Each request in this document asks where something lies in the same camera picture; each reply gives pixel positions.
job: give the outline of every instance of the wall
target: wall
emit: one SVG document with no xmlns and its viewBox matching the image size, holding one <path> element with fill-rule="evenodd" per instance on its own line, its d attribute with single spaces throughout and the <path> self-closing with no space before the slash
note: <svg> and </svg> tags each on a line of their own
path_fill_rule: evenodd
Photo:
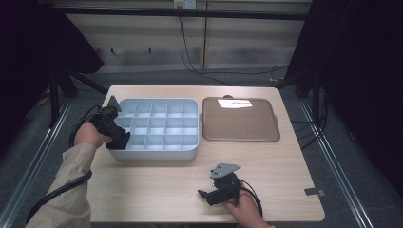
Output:
<svg viewBox="0 0 403 228">
<path fill-rule="evenodd" d="M 173 8 L 173 1 L 57 0 L 60 5 Z M 309 0 L 197 1 L 197 9 L 307 12 Z M 179 53 L 181 25 L 177 17 L 69 15 L 97 50 L 150 49 Z M 290 62 L 301 21 L 183 18 L 187 48 L 197 67 L 270 67 Z"/>
</svg>

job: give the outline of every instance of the human hand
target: human hand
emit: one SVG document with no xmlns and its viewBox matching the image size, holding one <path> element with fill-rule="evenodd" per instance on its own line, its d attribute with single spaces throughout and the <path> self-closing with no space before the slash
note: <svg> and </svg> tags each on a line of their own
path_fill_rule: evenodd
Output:
<svg viewBox="0 0 403 228">
<path fill-rule="evenodd" d="M 92 144 L 96 148 L 101 147 L 103 143 L 111 143 L 112 139 L 108 136 L 100 134 L 95 126 L 90 122 L 85 122 L 78 129 L 74 138 L 74 145 L 80 143 Z"/>
<path fill-rule="evenodd" d="M 240 190 L 237 205 L 231 201 L 226 201 L 223 205 L 235 220 L 244 227 L 267 228 L 269 226 L 261 217 L 254 198 L 245 190 Z"/>
</svg>

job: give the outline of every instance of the brown tray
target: brown tray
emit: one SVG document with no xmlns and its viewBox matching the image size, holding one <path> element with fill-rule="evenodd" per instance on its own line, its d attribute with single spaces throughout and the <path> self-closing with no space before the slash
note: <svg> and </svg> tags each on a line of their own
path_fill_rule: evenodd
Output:
<svg viewBox="0 0 403 228">
<path fill-rule="evenodd" d="M 207 140 L 272 143 L 280 138 L 272 105 L 260 98 L 205 98 L 201 130 Z"/>
</svg>

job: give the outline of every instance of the wooden table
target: wooden table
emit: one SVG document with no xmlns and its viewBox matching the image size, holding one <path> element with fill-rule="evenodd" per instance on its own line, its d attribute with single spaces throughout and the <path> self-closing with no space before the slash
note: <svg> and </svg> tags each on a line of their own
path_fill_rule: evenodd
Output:
<svg viewBox="0 0 403 228">
<path fill-rule="evenodd" d="M 200 133 L 192 161 L 116 161 L 102 146 L 88 183 L 93 222 L 235 222 L 220 204 L 210 206 L 198 190 L 215 190 L 210 170 L 218 163 L 240 164 L 235 173 L 258 194 L 267 221 L 319 221 L 324 212 L 299 148 L 284 103 L 275 88 L 195 85 L 114 85 L 106 95 L 125 98 L 192 98 L 232 95 L 264 98 L 278 117 L 278 142 L 208 141 Z"/>
</svg>

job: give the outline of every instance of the metal rail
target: metal rail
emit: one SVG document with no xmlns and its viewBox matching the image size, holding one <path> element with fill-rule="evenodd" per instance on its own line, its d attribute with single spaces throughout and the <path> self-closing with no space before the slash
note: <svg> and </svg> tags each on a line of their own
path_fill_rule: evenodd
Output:
<svg viewBox="0 0 403 228">
<path fill-rule="evenodd" d="M 39 147 L 38 151 L 35 154 L 32 162 L 29 165 L 24 177 L 21 179 L 20 183 L 18 184 L 17 188 L 12 194 L 10 200 L 7 202 L 4 210 L 0 216 L 0 227 L 1 228 L 10 228 L 15 221 L 18 212 L 23 205 L 29 190 L 37 176 L 42 164 L 44 163 L 48 152 L 53 145 L 54 140 L 56 139 L 57 135 L 59 134 L 60 128 L 62 127 L 67 114 L 71 108 L 73 99 L 68 99 L 67 102 L 62 106 L 61 118 L 59 121 L 53 126 L 45 136 L 44 140 L 42 141 L 41 146 Z"/>
<path fill-rule="evenodd" d="M 337 183 L 340 186 L 341 191 L 343 192 L 344 197 L 346 198 L 359 227 L 374 228 L 365 210 L 365 207 L 361 203 L 361 200 L 358 198 L 353 186 L 350 184 L 340 163 L 338 162 L 336 154 L 334 153 L 332 147 L 327 141 L 325 135 L 321 133 L 322 130 L 318 128 L 317 125 L 315 124 L 311 107 L 308 105 L 306 101 L 301 101 L 300 105 L 305 114 L 305 117 L 310 122 L 310 126 L 314 131 L 315 136 L 317 137 L 317 142 L 320 148 L 322 149 L 323 155 L 325 156 L 327 162 L 329 163 L 329 166 L 332 169 L 333 174 L 335 175 Z"/>
<path fill-rule="evenodd" d="M 179 17 L 215 17 L 305 21 L 312 17 L 302 12 L 267 12 L 239 11 L 215 9 L 158 9 L 158 8 L 118 8 L 118 7 L 89 7 L 89 6 L 51 6 L 54 11 L 66 14 L 94 15 L 129 15 L 129 16 L 179 16 Z"/>
</svg>

